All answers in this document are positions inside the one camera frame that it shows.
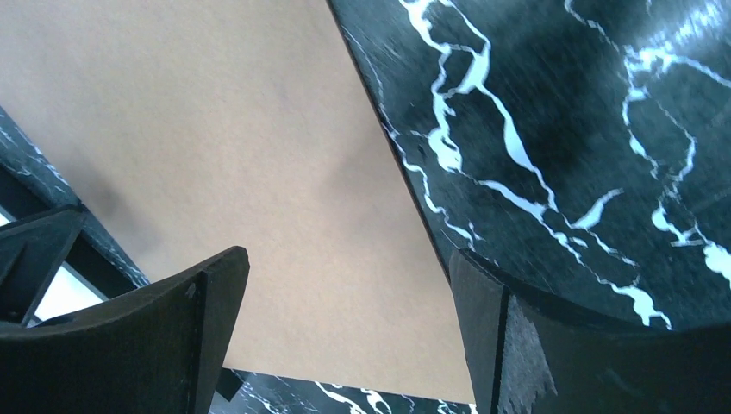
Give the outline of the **black picture frame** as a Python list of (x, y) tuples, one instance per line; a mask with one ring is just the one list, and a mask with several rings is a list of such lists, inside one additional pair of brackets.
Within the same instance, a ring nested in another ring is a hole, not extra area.
[(91, 244), (90, 214), (50, 207), (1, 171), (1, 320), (34, 326), (135, 290)]

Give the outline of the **brown backing board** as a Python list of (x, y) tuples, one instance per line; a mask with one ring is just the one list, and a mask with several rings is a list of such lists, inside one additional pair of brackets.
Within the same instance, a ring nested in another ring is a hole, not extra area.
[(453, 296), (323, 1), (4, 1), (1, 105), (152, 280), (233, 245), (247, 371), (473, 399)]

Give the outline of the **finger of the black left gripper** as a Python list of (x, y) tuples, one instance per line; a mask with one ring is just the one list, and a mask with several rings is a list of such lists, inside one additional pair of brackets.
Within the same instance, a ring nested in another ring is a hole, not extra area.
[(77, 240), (86, 214), (62, 206), (1, 227), (1, 322), (27, 325)]

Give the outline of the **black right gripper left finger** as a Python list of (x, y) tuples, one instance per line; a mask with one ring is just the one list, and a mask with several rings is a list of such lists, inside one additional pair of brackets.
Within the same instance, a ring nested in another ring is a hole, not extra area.
[(234, 246), (101, 304), (3, 327), (2, 412), (208, 412), (249, 270)]

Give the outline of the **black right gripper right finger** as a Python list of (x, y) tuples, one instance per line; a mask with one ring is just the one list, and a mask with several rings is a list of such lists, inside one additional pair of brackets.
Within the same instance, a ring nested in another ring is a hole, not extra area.
[(481, 413), (727, 413), (730, 327), (669, 331), (604, 315), (467, 249), (449, 282)]

